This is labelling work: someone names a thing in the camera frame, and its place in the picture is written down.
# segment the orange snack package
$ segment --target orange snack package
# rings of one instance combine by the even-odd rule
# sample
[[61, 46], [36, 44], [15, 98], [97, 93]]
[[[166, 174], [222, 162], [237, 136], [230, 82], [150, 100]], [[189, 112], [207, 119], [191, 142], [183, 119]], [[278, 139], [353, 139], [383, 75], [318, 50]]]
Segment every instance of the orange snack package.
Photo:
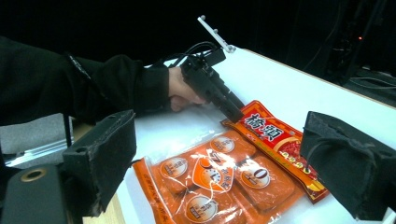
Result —
[[156, 223], [268, 223], [304, 195], [234, 130], [156, 164], [143, 158], [133, 168]]
[[232, 123], [225, 119], [222, 124], [244, 135], [256, 148], [294, 176], [312, 203], [317, 203], [329, 194], [318, 181], [317, 172], [310, 166], [305, 169], [306, 160], [300, 156], [301, 132], [275, 118], [258, 101], [246, 105], [242, 112], [244, 117], [238, 122]]

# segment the human hand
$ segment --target human hand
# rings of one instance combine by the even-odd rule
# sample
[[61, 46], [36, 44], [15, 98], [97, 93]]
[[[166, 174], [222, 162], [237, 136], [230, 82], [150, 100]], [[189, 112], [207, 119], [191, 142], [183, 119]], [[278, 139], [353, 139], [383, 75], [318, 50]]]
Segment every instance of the human hand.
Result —
[[204, 104], [205, 99], [199, 97], [194, 90], [183, 81], [180, 67], [169, 68], [169, 97], [173, 111], [180, 111], [190, 103]]

